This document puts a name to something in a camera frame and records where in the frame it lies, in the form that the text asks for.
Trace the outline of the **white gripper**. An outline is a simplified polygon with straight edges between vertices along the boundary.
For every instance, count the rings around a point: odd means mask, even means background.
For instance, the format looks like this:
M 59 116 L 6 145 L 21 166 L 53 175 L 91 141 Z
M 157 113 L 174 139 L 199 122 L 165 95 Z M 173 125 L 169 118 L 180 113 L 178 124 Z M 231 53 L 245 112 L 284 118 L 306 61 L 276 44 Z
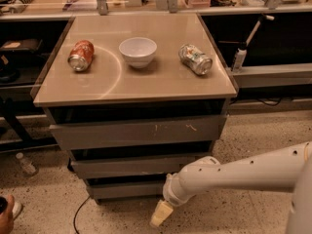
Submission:
M 167 174 L 163 186 L 163 197 L 166 201 L 160 200 L 157 203 L 150 219 L 150 225 L 152 227 L 159 227 L 173 213 L 173 207 L 186 204 L 192 195 L 188 194 L 180 185 L 178 174 Z

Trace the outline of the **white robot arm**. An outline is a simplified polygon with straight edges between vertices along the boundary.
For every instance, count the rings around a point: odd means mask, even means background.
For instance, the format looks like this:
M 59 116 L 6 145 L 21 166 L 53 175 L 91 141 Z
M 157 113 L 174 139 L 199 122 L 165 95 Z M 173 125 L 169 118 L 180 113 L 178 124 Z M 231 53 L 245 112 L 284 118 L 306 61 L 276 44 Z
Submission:
M 221 164 L 206 156 L 168 174 L 150 225 L 160 226 L 190 198 L 212 189 L 291 192 L 286 234 L 312 234 L 312 142 Z

